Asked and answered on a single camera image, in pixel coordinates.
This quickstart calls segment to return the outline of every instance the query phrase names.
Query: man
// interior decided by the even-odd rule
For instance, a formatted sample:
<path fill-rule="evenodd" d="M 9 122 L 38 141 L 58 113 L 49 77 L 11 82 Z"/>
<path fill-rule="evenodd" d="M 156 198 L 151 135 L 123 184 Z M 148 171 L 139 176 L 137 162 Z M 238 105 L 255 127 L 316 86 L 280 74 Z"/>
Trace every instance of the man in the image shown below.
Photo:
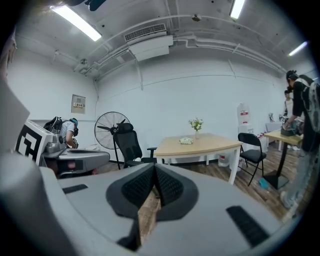
<path fill-rule="evenodd" d="M 320 133 L 313 130 L 308 113 L 310 109 L 309 86 L 313 83 L 313 80 L 306 75 L 297 75 L 296 71 L 293 70 L 286 73 L 286 80 L 289 84 L 288 89 L 293 90 L 293 108 L 292 116 L 282 127 L 287 129 L 297 117 L 304 113 L 303 140 L 296 167 L 296 176 L 288 190 L 280 194 L 283 205 L 290 208 L 295 200 L 303 196 L 308 185 L 319 151 Z"/>
<path fill-rule="evenodd" d="M 293 110 L 293 106 L 294 106 L 294 101 L 290 97 L 290 91 L 289 90 L 285 90 L 284 91 L 284 96 L 285 96 L 285 101 L 284 101 L 283 116 L 284 117 L 287 116 L 288 118 L 290 118 L 292 116 L 292 110 Z M 294 151 L 298 151 L 299 150 L 299 148 L 297 146 L 293 146 L 292 149 Z"/>
<path fill-rule="evenodd" d="M 74 143 L 72 136 L 74 135 L 75 129 L 78 127 L 78 120 L 75 118 L 65 121 L 60 130 L 60 135 L 63 138 L 63 142 L 68 144 L 73 149 L 77 148 L 77 145 Z"/>

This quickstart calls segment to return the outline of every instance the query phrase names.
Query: chair armrest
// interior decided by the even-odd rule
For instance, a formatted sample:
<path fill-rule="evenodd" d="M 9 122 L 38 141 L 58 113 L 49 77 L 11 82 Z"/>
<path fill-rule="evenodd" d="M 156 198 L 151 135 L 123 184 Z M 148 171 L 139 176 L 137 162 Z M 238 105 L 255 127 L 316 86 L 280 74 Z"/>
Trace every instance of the chair armrest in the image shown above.
<path fill-rule="evenodd" d="M 126 161 L 125 163 L 127 166 L 138 166 L 138 165 L 144 164 L 144 162 L 138 162 L 133 160 Z"/>
<path fill-rule="evenodd" d="M 156 150 L 156 147 L 148 147 L 146 150 L 150 150 L 150 158 L 154 157 L 154 151 Z"/>

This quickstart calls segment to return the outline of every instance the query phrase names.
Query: small plant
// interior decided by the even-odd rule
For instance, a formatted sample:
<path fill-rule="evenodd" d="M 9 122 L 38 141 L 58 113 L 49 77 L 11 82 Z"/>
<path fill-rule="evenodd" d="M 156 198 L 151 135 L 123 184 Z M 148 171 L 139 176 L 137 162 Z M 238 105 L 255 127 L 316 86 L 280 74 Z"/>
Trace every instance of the small plant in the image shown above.
<path fill-rule="evenodd" d="M 189 124 L 196 131 L 201 130 L 203 123 L 204 123 L 204 121 L 202 119 L 198 119 L 197 117 L 195 119 L 189 120 Z"/>

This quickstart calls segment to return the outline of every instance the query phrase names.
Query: air conditioner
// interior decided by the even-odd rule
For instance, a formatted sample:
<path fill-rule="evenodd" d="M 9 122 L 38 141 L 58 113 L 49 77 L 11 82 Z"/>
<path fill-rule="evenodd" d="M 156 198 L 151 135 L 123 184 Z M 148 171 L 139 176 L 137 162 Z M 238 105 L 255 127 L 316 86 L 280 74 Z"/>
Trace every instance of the air conditioner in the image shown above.
<path fill-rule="evenodd" d="M 134 45 L 138 42 L 148 40 L 151 38 L 163 37 L 167 35 L 166 25 L 164 23 L 146 26 L 137 29 L 129 34 L 124 35 L 125 42 L 128 45 Z"/>
<path fill-rule="evenodd" d="M 138 61 L 169 54 L 169 46 L 174 44 L 173 36 L 167 35 L 165 24 L 138 29 L 126 34 L 124 39 Z"/>
<path fill-rule="evenodd" d="M 129 47 L 129 50 L 138 61 L 143 61 L 156 56 L 169 54 L 169 46 L 172 46 L 173 43 L 173 36 L 166 35 L 133 44 Z"/>

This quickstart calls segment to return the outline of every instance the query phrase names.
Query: office chair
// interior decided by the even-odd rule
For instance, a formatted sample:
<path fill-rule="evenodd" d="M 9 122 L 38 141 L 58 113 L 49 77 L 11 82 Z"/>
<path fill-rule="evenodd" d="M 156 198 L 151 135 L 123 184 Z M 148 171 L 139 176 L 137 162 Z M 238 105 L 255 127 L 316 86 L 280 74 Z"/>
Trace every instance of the office chair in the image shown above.
<path fill-rule="evenodd" d="M 134 127 L 131 123 L 117 123 L 117 125 L 118 129 L 117 132 L 113 134 L 113 139 L 123 155 L 124 168 L 146 163 L 157 163 L 157 159 L 154 158 L 154 151 L 157 149 L 156 147 L 147 148 L 147 150 L 150 150 L 150 157 L 142 157 L 137 133 L 134 131 Z M 136 158 L 141 158 L 141 162 L 134 161 Z M 160 198 L 159 193 L 155 188 L 153 188 L 152 191 L 156 198 Z"/>
<path fill-rule="evenodd" d="M 260 150 L 249 149 L 247 151 L 244 151 L 244 148 L 241 146 L 240 152 L 242 151 L 242 153 L 240 153 L 240 157 L 245 160 L 246 167 L 248 167 L 247 161 L 250 161 L 250 162 L 256 164 L 256 165 L 253 165 L 253 164 L 249 163 L 249 165 L 252 165 L 255 167 L 253 174 L 251 174 L 250 172 L 248 172 L 245 169 L 238 166 L 240 169 L 244 170 L 246 173 L 248 173 L 252 176 L 252 178 L 248 184 L 248 187 L 249 187 L 255 174 L 256 174 L 257 169 L 262 170 L 262 177 L 264 176 L 264 159 L 267 157 L 267 154 L 262 152 L 261 142 L 257 138 L 257 136 L 255 136 L 254 134 L 241 132 L 238 134 L 238 140 L 240 142 L 243 142 L 246 144 L 260 147 Z M 260 162 L 262 162 L 262 169 L 258 167 Z"/>

